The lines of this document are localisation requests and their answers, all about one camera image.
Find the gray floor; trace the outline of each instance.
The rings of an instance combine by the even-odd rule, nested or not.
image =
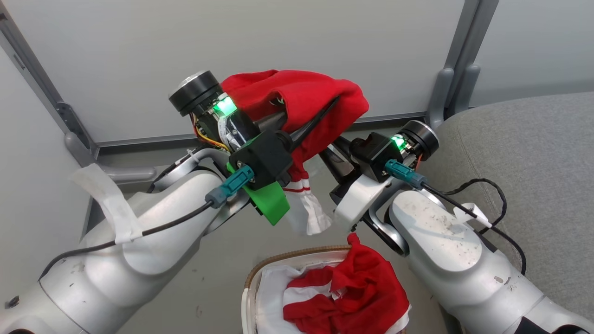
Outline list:
[[[163,160],[171,162],[184,153],[185,150],[127,153],[102,157],[102,162],[114,166],[164,165]],[[314,185],[312,191],[327,213],[331,213],[335,205],[328,193],[336,183],[322,168],[320,160],[308,166]],[[413,307],[408,334],[446,333],[438,304],[408,269],[406,261],[365,225],[360,226],[357,233],[362,243],[391,261],[406,290]],[[287,221],[271,226],[253,208],[246,207],[215,233],[206,236],[192,260],[118,333],[241,333],[241,294],[247,275],[259,261],[308,247],[345,244],[346,235],[347,231],[333,225],[322,234],[297,237]]]

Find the gray cushion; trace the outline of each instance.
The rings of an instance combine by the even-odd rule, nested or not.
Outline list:
[[[420,173],[440,190],[489,178],[505,193],[500,228],[527,256],[526,276],[561,306],[594,320],[594,93],[482,106],[438,128],[441,148]],[[489,185],[454,196],[491,219],[501,209]],[[519,268],[514,248],[485,234]]]

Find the red and white garment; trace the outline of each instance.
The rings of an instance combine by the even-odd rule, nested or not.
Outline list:
[[[361,88],[348,80],[294,70],[236,74],[223,81],[221,87],[254,121],[286,111],[287,122],[282,130],[288,133],[305,125],[340,95],[336,106],[292,153],[292,182],[285,188],[291,206],[286,216],[295,231],[312,235],[327,229],[331,219],[311,193],[303,163],[322,152],[369,109]]]
[[[352,248],[336,267],[309,270],[288,284],[284,319],[307,334],[400,332],[410,303],[391,264],[356,234],[347,240]]]

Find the white tape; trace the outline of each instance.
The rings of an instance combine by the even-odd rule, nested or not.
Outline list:
[[[485,225],[488,228],[491,228],[493,226],[491,223],[489,223],[489,219],[486,218],[485,214],[482,213],[482,211],[479,209],[478,206],[476,206],[475,203],[464,203],[462,204],[462,206],[474,213],[476,215],[476,220],[479,223]],[[468,215],[466,212],[462,211],[462,209],[459,209],[457,207],[454,207],[454,215],[456,215],[456,218],[458,218],[458,220],[462,222],[467,222],[469,220],[475,219],[474,217]]]
[[[85,189],[101,206],[115,231],[115,243],[123,244],[142,237],[138,218],[115,182],[96,163],[75,171],[70,180]]]

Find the yellow wire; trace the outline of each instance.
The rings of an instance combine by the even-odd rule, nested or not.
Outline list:
[[[196,133],[196,135],[198,135],[200,138],[202,138],[202,140],[204,140],[204,141],[206,141],[208,143],[211,143],[211,144],[213,144],[215,146],[219,146],[222,149],[225,149],[227,152],[230,152],[230,150],[227,147],[227,145],[225,145],[223,143],[219,143],[218,141],[212,140],[212,139],[210,139],[210,138],[208,138],[208,137],[206,137],[205,135],[202,134],[202,132],[200,131],[200,129],[196,126],[196,120],[194,119],[194,116],[193,116],[192,113],[190,113],[190,118],[192,119],[192,124],[194,126],[194,129],[195,129],[194,132]]]

